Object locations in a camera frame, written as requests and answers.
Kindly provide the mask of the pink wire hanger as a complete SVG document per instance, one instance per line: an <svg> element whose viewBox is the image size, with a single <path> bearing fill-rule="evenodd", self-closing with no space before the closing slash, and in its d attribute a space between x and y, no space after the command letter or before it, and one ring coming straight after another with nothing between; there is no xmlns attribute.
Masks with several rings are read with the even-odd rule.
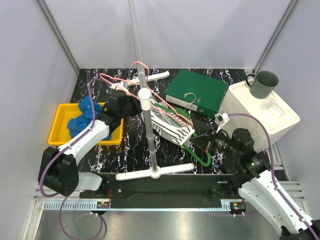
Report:
<svg viewBox="0 0 320 240"><path fill-rule="evenodd" d="M149 75L150 75L150 68L149 68L145 63L143 63L143 62L141 62L141 61L134 61L134 62L132 63L132 65L131 65L131 67L133 67L134 65L141 65L144 69L147 69L146 83L148 83ZM117 83L111 82L111 81L107 80L107 78L109 78L109 79L111 79L111 80L119 80L119 81L121 81L121 82L129 83L129 84L133 84L133 85L137 85L137 86L140 86L140 82L139 82L139 81L136 81L136 80L125 80L125 79L118 78L118 77L112 77L112 76L110 76L110 75L108 75L108 74L105 74L105 73L100 73L100 74L99 74L99 77L100 77L103 81L107 82L109 85L118 87L118 88L120 88L120 90L124 90L126 93L129 93L129 95L132 95L133 97L138 98L137 96L135 96L135 95L133 95L132 93L130 93L128 90L125 90L125 87L124 87L124 86L120 86L120 83L119 83L119 82L117 82ZM184 120L187 121L186 124L187 124L188 126L191 126L191 127L194 126L194 125L193 125L193 122L192 122L191 120L189 120L189 119L186 118L185 116L179 114L172 105L170 105L167 101L165 101L162 97L160 97L157 93L155 93L155 92L148 86L148 84L146 84L146 87L151 91L152 94L154 94L158 99L160 99L163 103L165 103L170 109L172 109L172 110L174 111L174 113L178 116L178 117L173 117L176 121L182 123L182 122L183 122L183 121L181 120L181 118L182 118L182 119L184 119Z"/></svg>

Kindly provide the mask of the green plastic hanger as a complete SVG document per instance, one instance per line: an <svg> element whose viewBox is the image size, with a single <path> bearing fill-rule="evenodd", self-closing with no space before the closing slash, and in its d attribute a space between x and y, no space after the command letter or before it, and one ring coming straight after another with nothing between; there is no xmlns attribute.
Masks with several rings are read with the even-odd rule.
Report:
<svg viewBox="0 0 320 240"><path fill-rule="evenodd" d="M203 161L190 149L190 139L197 136L191 116L182 108L173 107L155 92L152 94L150 99L152 128L162 138L185 149L203 167L208 167L212 161L211 154L207 153L207 160Z"/></svg>

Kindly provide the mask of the striped tank top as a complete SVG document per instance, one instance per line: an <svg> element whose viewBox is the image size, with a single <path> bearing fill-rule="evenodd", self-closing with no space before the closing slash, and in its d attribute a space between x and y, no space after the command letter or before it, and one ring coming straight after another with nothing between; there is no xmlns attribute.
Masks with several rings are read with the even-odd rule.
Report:
<svg viewBox="0 0 320 240"><path fill-rule="evenodd" d="M163 101L157 101L153 96L150 98L150 101L153 130L164 139L176 145L186 148L190 147L190 139L194 136L195 130L193 126L188 125L185 119L179 117L175 111L190 120L191 118L188 114L178 107L173 110Z"/></svg>

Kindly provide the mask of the blue tank top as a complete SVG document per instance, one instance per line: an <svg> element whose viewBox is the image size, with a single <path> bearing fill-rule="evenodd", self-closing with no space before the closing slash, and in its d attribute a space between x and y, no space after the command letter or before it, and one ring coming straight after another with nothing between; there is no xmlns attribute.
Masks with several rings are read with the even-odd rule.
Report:
<svg viewBox="0 0 320 240"><path fill-rule="evenodd" d="M72 139L88 127L93 120L92 105L88 95L78 103L78 109L81 111L81 114L75 118L71 118L67 123L67 129Z"/></svg>

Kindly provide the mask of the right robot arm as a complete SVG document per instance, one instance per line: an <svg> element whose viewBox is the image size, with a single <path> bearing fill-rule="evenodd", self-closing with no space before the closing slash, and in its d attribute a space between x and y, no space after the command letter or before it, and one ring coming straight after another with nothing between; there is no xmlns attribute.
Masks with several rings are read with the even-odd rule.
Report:
<svg viewBox="0 0 320 240"><path fill-rule="evenodd" d="M194 145L208 153L220 150L231 160L222 169L230 174L227 192L232 198L249 202L276 230L281 240L318 240L320 222L308 215L281 186L270 161L254 151L248 129L237 128L232 135L223 129L193 136Z"/></svg>

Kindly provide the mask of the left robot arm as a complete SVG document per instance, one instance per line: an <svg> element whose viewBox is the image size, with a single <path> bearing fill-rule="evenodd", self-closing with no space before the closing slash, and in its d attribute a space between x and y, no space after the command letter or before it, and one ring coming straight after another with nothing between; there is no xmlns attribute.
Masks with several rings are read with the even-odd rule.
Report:
<svg viewBox="0 0 320 240"><path fill-rule="evenodd" d="M93 119L77 136L58 148L48 147L42 154L38 175L39 190L48 197L44 187L55 195L65 197L75 191L90 191L95 197L103 198L108 186L103 178L93 172L79 172L80 160L101 140L110 136L122 119L134 117L142 112L138 97L115 90L99 112L93 111Z"/></svg>

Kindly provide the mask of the grey clothes stand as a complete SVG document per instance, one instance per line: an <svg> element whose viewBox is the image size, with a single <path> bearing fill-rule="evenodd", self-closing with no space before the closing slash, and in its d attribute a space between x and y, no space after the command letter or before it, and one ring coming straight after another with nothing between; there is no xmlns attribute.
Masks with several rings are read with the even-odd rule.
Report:
<svg viewBox="0 0 320 240"><path fill-rule="evenodd" d="M139 39L139 31L138 31L134 1L129 0L128 6L129 6L131 27L132 27L133 40L134 40L135 61L137 64L138 79L140 84L138 97L140 98L141 108L143 112L143 120L145 123L146 138L148 142L151 167L148 170L118 173L116 174L115 178L118 181L126 181L126 180L133 180L133 179L140 179L140 178L147 178L147 177L158 179L163 174L173 174L173 173L191 171L194 169L194 164L192 163L167 166L167 167L159 167L157 165L155 141L154 141L154 134L152 129L151 91L147 87L145 67L143 66L143 57L142 57L142 51L141 51L141 45L140 45L140 39Z"/></svg>

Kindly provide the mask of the white foam box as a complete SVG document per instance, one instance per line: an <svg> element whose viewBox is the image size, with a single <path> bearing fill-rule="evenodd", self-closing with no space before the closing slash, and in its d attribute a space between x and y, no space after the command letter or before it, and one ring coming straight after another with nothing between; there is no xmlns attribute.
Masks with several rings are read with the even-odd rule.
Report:
<svg viewBox="0 0 320 240"><path fill-rule="evenodd" d="M265 127L270 142L274 144L299 121L298 114L275 92L264 99L251 95L245 81L231 84L226 91L219 111L230 114L248 114L257 118ZM229 135L237 128L247 129L254 140L254 150L261 152L269 147L262 127L252 118L232 116L223 126Z"/></svg>

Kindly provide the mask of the yellow plastic tray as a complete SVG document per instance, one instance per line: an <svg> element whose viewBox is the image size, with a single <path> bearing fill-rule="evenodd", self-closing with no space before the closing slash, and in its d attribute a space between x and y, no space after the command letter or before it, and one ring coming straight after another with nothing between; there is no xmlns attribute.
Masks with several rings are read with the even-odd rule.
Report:
<svg viewBox="0 0 320 240"><path fill-rule="evenodd" d="M61 146L69 142L70 136L67 124L70 119L76 118L81 114L81 110L77 103L62 103L57 107L57 111L53 120L53 124L48 137L48 144L51 146ZM98 142L97 146L118 146L123 140L124 119L118 128L110 135L109 140Z"/></svg>

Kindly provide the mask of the grey mug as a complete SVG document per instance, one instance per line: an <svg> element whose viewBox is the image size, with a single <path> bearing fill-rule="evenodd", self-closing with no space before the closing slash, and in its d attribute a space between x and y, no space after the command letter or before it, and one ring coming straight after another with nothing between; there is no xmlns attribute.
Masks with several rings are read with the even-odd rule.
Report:
<svg viewBox="0 0 320 240"><path fill-rule="evenodd" d="M279 78L270 71L249 73L245 80L250 94L257 99L267 98L279 84Z"/></svg>

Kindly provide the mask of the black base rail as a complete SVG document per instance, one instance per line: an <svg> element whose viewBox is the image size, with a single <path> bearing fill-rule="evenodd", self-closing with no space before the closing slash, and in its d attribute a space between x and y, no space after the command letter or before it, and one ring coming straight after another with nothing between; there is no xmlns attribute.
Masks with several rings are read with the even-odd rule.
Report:
<svg viewBox="0 0 320 240"><path fill-rule="evenodd" d="M140 178L118 181L114 173L102 173L102 186L86 190L82 199L98 201L110 198L112 210L230 211L236 205L245 209L246 201L228 183L223 174L165 174L158 179Z"/></svg>

